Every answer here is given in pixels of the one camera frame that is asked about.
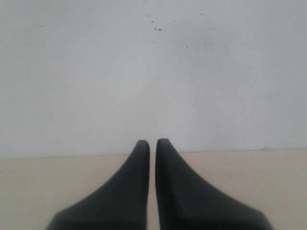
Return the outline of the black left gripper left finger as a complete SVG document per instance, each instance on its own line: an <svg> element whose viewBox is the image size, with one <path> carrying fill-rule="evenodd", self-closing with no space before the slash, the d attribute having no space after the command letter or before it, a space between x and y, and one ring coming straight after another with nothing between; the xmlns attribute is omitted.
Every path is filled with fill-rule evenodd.
<svg viewBox="0 0 307 230"><path fill-rule="evenodd" d="M100 188L58 212L48 230L145 230L150 147L137 141L119 170Z"/></svg>

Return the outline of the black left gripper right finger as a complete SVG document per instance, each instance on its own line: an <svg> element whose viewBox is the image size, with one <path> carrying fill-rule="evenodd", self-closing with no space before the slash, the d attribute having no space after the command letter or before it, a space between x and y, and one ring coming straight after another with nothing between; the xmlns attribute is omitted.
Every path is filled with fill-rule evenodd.
<svg viewBox="0 0 307 230"><path fill-rule="evenodd" d="M162 230L271 230L267 217L199 176L171 142L156 144L155 189Z"/></svg>

